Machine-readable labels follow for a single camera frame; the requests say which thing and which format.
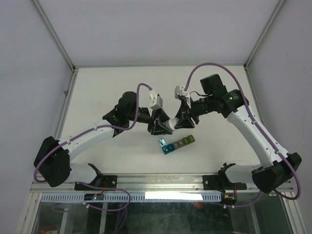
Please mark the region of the weekly pill organizer strip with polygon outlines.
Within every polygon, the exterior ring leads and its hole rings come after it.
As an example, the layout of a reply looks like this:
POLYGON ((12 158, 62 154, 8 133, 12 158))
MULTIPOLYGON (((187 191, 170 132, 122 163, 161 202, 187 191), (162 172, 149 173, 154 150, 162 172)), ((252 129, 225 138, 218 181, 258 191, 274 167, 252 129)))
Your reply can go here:
POLYGON ((172 143, 166 143, 165 139, 161 138, 158 140, 159 145, 164 153, 164 155, 167 155, 169 153, 172 153, 176 150, 179 150, 187 145, 190 145, 195 142, 195 138, 193 135, 188 135, 186 137, 183 137, 182 139, 179 139, 177 141, 174 141, 172 143))

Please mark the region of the white pill bottle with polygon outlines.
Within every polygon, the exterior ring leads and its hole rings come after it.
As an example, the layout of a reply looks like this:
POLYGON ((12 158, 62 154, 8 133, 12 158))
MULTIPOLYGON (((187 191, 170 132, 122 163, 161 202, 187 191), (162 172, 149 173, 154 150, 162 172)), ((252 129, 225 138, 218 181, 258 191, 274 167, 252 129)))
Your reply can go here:
POLYGON ((169 119, 165 122, 163 122, 164 126, 171 132, 175 130, 175 126, 173 124, 173 119, 169 119))

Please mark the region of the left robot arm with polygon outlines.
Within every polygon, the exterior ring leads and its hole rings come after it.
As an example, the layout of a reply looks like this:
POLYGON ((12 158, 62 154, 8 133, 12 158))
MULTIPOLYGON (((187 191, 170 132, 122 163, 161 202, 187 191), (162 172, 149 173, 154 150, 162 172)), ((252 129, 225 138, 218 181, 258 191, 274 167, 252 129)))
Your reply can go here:
POLYGON ((40 173, 50 187, 64 182, 85 183, 91 189, 98 189, 103 174, 95 165, 81 165, 73 159, 94 145, 116 137, 129 128, 130 123, 146 123, 152 135, 170 135, 175 129, 177 118, 169 118, 162 109, 162 99, 150 91, 149 106, 137 106, 137 94, 125 92, 118 104, 92 127, 62 139, 46 138, 34 161, 35 173, 40 173))

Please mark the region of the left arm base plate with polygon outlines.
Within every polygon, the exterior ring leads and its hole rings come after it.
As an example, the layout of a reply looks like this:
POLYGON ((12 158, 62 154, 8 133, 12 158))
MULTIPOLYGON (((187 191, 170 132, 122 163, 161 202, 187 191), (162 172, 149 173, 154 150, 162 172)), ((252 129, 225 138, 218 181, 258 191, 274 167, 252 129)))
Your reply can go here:
POLYGON ((76 182, 75 191, 95 191, 95 187, 103 190, 104 188, 116 188, 117 187, 117 175, 98 175, 88 186, 81 182, 76 182))

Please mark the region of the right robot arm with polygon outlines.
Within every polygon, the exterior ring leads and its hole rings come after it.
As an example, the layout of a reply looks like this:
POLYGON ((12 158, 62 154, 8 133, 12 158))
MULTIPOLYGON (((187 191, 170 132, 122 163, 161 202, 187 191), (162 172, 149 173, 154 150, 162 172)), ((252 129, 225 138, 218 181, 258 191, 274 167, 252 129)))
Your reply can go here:
POLYGON ((268 194, 291 179, 302 161, 300 155, 290 154, 273 138, 241 92, 238 89, 227 91, 218 74, 203 78, 200 83, 205 94, 196 101, 183 86, 175 88, 175 98, 181 105, 175 116, 174 129, 194 128, 201 115, 217 112, 239 130, 260 162, 258 165, 224 163, 218 171, 216 189, 224 192, 235 183, 250 183, 268 194))

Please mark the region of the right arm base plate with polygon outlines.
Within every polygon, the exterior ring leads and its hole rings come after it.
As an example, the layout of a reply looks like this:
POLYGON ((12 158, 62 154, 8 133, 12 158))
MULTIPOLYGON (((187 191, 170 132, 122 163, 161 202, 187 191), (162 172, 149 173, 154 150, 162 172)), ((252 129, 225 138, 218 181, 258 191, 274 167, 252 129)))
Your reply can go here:
POLYGON ((245 183, 232 183, 225 175, 203 175, 202 176, 203 189, 205 191, 217 190, 219 192, 226 192, 227 190, 246 190, 245 183))

